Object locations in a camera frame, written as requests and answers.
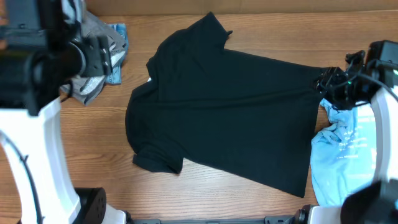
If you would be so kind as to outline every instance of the black mount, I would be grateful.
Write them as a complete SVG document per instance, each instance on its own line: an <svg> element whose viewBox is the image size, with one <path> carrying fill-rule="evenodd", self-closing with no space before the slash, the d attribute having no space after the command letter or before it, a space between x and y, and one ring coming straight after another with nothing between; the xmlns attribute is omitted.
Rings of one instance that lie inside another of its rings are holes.
<svg viewBox="0 0 398 224"><path fill-rule="evenodd" d="M106 194L103 188L75 188L81 209L73 224L101 224L106 211Z"/></svg>
<svg viewBox="0 0 398 224"><path fill-rule="evenodd" d="M225 220L175 220L161 221L159 219L134 220L133 224L294 224L292 215L268 216L259 219L225 219Z"/></svg>
<svg viewBox="0 0 398 224"><path fill-rule="evenodd" d="M373 183L349 196L341 208L341 224L398 223L398 180Z"/></svg>
<svg viewBox="0 0 398 224"><path fill-rule="evenodd" d="M37 116L75 75L112 72L107 37L82 38L78 21L64 21L61 0L6 0L6 7L9 23L0 28L0 38L7 41L0 51L0 108L24 108Z"/></svg>
<svg viewBox="0 0 398 224"><path fill-rule="evenodd" d="M357 102L369 103L380 86L361 77L371 77L392 88L398 84L398 43L389 40L373 42L364 63L365 51L347 54L348 68L331 67L315 82L335 109L351 110Z"/></svg>

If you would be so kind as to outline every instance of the black t-shirt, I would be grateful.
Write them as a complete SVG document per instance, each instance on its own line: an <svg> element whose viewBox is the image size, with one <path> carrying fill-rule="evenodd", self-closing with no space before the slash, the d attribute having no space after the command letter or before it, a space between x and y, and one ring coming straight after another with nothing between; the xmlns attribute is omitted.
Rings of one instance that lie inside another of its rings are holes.
<svg viewBox="0 0 398 224"><path fill-rule="evenodd" d="M209 13L159 46L126 112L133 163L187 158L303 197L324 69L226 50L229 34Z"/></svg>

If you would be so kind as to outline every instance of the light blue t-shirt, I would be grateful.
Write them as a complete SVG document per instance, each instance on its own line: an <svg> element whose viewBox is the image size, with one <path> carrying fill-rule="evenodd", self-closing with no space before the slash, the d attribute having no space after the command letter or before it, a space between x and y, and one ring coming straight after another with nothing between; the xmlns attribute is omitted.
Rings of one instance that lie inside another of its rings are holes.
<svg viewBox="0 0 398 224"><path fill-rule="evenodd" d="M126 41L125 49L128 50L129 48L129 38L127 36L127 28L125 24L108 24L108 26L112 27L116 32L118 32ZM121 64L126 58L126 55L122 57L119 63L113 66L112 74L109 74L106 79L106 84L118 85L122 84L122 73L121 73Z"/></svg>
<svg viewBox="0 0 398 224"><path fill-rule="evenodd" d="M376 124L370 105L351 111L320 103L332 124L312 139L312 184L321 206L340 206L371 184L376 168Z"/></svg>

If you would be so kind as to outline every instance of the gray cloth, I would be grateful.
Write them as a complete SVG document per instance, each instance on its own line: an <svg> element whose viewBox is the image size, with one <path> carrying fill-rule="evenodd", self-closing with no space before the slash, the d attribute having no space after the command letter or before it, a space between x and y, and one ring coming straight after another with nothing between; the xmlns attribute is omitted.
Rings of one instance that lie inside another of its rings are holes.
<svg viewBox="0 0 398 224"><path fill-rule="evenodd" d="M81 33L83 37L95 37L98 35L106 35L108 37L109 50L111 52L112 67L119 65L123 60L128 44L124 37L117 33L112 27L109 27L96 16L86 12L84 23L81 25ZM92 78L72 78L73 93L72 97L76 98L84 105L90 104L100 93L104 87L106 77ZM61 90L69 93L70 86L61 86Z"/></svg>
<svg viewBox="0 0 398 224"><path fill-rule="evenodd" d="M72 82L72 97L87 106L99 95L99 93L101 93L105 83L105 76L93 78L72 78ZM61 90L65 93L69 93L70 85L61 86Z"/></svg>

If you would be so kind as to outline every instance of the wooden surface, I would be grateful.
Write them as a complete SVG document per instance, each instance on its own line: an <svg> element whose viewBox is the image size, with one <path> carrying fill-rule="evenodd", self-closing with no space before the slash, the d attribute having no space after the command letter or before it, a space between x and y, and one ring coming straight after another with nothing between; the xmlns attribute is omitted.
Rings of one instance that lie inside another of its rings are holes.
<svg viewBox="0 0 398 224"><path fill-rule="evenodd" d="M293 214L317 203L310 174L305 198L184 160L180 175L153 174L131 163L124 115L131 91L148 79L146 62L159 44L201 16L102 17L127 24L131 43L123 84L106 86L88 107L62 104L62 135L74 186L104 187L108 202L133 218L262 218ZM217 16L233 34L227 49L319 67L344 67L346 52L367 49L375 40L398 39L398 13L242 14ZM318 131L328 126L318 114ZM21 216L19 196L4 153L0 152L0 223Z"/></svg>
<svg viewBox="0 0 398 224"><path fill-rule="evenodd" d="M396 0L86 0L101 16L352 12L398 9Z"/></svg>

